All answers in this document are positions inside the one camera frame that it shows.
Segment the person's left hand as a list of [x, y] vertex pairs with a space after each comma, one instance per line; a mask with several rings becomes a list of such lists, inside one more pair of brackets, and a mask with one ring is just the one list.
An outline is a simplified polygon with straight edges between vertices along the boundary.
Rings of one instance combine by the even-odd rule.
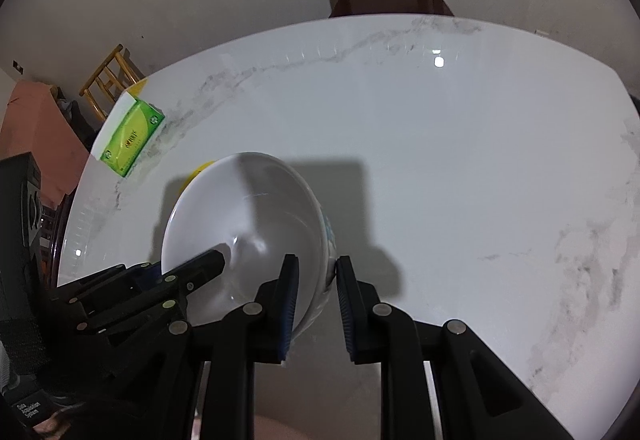
[[82, 411], [80, 406], [61, 408], [51, 416], [32, 427], [32, 431], [40, 439], [61, 440], [66, 439], [77, 428], [78, 415]]

